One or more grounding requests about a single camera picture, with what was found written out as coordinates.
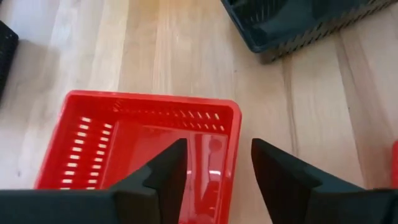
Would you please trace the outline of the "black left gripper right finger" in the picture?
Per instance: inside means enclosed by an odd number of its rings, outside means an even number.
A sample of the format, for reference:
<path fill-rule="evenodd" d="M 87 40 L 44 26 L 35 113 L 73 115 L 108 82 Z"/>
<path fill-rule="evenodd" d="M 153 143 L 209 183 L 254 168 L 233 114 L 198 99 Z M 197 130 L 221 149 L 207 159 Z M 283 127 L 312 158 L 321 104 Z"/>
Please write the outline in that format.
<path fill-rule="evenodd" d="M 366 190 L 254 138 L 251 159 L 273 223 L 397 224 L 397 190 Z"/>

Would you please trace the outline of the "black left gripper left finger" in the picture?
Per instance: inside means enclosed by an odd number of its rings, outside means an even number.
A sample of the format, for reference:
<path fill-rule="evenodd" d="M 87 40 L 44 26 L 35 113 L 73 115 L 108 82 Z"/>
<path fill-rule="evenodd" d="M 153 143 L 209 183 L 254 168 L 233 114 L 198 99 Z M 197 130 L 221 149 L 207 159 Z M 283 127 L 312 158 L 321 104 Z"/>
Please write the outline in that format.
<path fill-rule="evenodd" d="M 187 156 L 178 139 L 107 190 L 3 190 L 1 223 L 178 223 Z"/>

